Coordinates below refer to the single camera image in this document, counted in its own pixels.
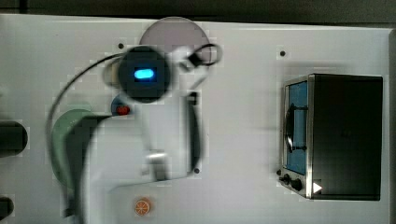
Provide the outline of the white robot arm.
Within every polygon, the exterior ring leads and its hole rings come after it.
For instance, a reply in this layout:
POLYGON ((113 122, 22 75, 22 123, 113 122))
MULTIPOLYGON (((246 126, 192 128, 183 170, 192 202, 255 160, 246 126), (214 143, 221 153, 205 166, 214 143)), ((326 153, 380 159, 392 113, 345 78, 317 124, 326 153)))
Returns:
POLYGON ((199 85, 208 77, 210 47, 163 52, 138 46, 117 62, 119 99, 129 110, 83 118, 83 159, 75 194, 78 224, 116 224, 110 195, 120 187, 189 176, 202 154, 199 85))

